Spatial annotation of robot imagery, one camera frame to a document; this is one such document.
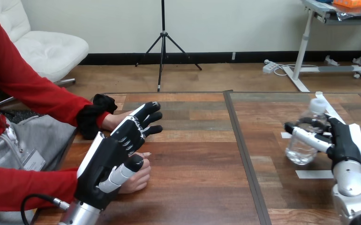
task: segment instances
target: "wooden table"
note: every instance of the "wooden table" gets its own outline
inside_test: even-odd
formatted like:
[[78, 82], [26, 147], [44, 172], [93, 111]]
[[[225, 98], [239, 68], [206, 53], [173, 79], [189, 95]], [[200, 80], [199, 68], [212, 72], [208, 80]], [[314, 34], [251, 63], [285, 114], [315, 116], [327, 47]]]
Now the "wooden table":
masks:
[[[110, 94], [116, 113], [159, 101], [164, 131], [147, 139], [146, 189], [120, 195], [100, 225], [339, 224], [331, 179], [300, 179], [296, 170], [329, 170], [319, 154], [308, 166], [286, 159], [282, 124], [307, 109], [308, 93]], [[361, 125], [361, 95], [325, 94], [346, 121]], [[76, 136], [62, 168], [78, 166], [91, 142]], [[36, 225], [56, 225], [58, 210], [43, 210]]]

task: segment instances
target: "white leather chair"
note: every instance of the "white leather chair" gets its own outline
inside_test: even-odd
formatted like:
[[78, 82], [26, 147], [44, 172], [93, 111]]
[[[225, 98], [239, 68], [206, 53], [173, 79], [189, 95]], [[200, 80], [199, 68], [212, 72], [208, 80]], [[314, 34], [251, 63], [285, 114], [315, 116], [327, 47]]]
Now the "white leather chair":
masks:
[[75, 79], [61, 79], [87, 56], [86, 41], [68, 34], [31, 31], [21, 0], [0, 0], [0, 24], [24, 60], [41, 77], [57, 85], [75, 83]]

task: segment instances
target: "red sweater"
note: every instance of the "red sweater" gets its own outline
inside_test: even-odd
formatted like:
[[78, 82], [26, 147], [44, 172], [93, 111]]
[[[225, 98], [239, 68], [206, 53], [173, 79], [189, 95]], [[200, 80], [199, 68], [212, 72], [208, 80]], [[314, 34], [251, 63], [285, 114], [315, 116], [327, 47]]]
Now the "red sweater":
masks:
[[[41, 78], [20, 56], [0, 25], [0, 89], [19, 99], [32, 110], [76, 126], [75, 117], [90, 101], [59, 88]], [[100, 126], [104, 117], [97, 123]], [[4, 132], [0, 122], [0, 135]], [[0, 211], [19, 211], [29, 194], [52, 195], [71, 201], [77, 185], [76, 169], [60, 172], [34, 172], [0, 168]], [[39, 199], [30, 199], [27, 209], [49, 206]]]

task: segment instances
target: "white desk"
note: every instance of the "white desk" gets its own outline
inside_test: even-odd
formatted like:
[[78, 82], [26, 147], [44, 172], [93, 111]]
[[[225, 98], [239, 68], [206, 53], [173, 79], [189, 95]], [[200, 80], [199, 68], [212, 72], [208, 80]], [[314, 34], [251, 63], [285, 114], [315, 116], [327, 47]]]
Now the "white desk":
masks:
[[306, 24], [305, 33], [302, 37], [301, 47], [299, 49], [298, 58], [294, 71], [290, 67], [283, 67], [284, 72], [295, 84], [295, 86], [302, 92], [309, 92], [306, 86], [300, 81], [299, 75], [302, 72], [356, 72], [361, 75], [360, 66], [341, 66], [341, 67], [306, 67], [302, 68], [303, 58], [305, 56], [306, 47], [308, 46], [310, 38], [310, 30], [312, 27], [313, 19], [316, 18], [320, 22], [326, 25], [361, 25], [361, 19], [359, 20], [342, 20], [339, 21], [336, 16], [336, 10], [333, 6], [320, 3], [316, 0], [302, 0], [305, 5], [305, 10], [308, 11], [308, 23]]

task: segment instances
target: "prosthetic hand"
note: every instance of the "prosthetic hand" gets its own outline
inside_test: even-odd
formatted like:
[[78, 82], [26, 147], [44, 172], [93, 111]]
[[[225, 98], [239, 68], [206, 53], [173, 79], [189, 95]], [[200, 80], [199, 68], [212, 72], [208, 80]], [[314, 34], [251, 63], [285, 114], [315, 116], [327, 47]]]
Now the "prosthetic hand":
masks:
[[328, 121], [330, 126], [318, 124], [314, 119], [308, 123], [331, 132], [331, 139], [309, 133], [292, 123], [286, 123], [284, 129], [305, 144], [327, 153], [332, 160], [336, 183], [332, 197], [341, 223], [361, 225], [361, 129], [357, 124], [345, 125], [333, 117]]
[[61, 204], [67, 212], [58, 225], [96, 223], [121, 185], [142, 167], [143, 158], [132, 154], [147, 136], [162, 131], [161, 126], [149, 126], [162, 118], [159, 109], [157, 102], [146, 103], [127, 116], [109, 137], [98, 133], [77, 171], [75, 200], [69, 207]]

